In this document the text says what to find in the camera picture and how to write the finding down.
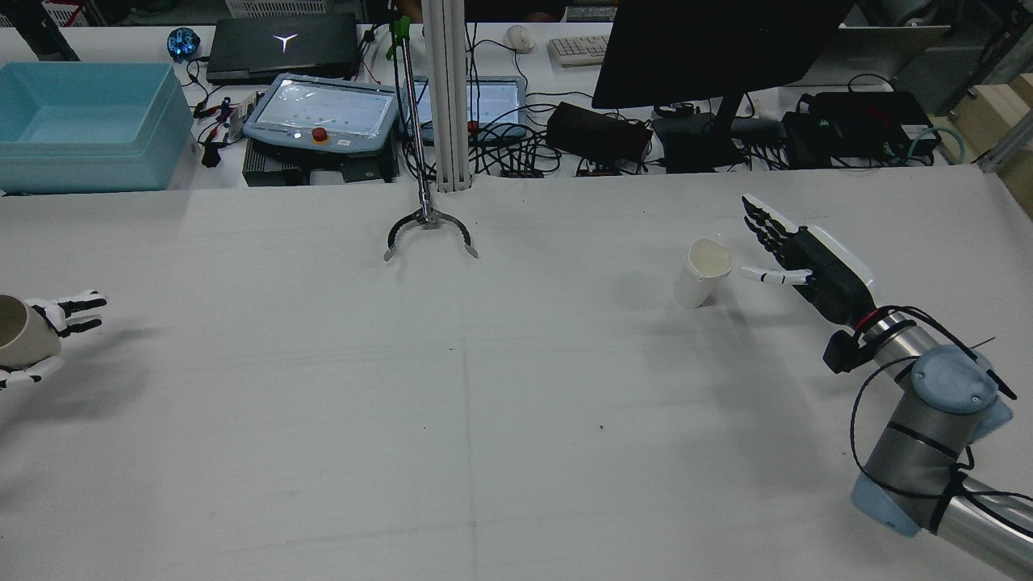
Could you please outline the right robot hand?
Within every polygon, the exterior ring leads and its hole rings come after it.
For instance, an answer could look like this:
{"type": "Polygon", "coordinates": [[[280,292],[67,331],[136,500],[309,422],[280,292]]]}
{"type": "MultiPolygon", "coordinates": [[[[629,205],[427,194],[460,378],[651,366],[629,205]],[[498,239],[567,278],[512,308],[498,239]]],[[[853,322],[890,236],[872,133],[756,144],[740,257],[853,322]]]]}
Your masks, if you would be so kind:
{"type": "Polygon", "coordinates": [[[855,327],[876,309],[873,273],[863,261],[814,224],[796,225],[760,198],[742,196],[744,220],[780,265],[778,270],[739,268],[753,281],[793,286],[823,319],[855,327]]]}

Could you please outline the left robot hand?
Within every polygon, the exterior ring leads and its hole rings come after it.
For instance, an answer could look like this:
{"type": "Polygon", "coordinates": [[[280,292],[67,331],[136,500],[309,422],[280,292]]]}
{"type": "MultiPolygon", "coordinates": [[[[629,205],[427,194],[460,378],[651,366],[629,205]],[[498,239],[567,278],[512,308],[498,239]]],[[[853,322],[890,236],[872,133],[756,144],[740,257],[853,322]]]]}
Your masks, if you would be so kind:
{"type": "Polygon", "coordinates": [[[84,290],[55,300],[1,297],[1,389],[41,383],[63,365],[62,340],[101,324],[107,296],[84,290]]]}

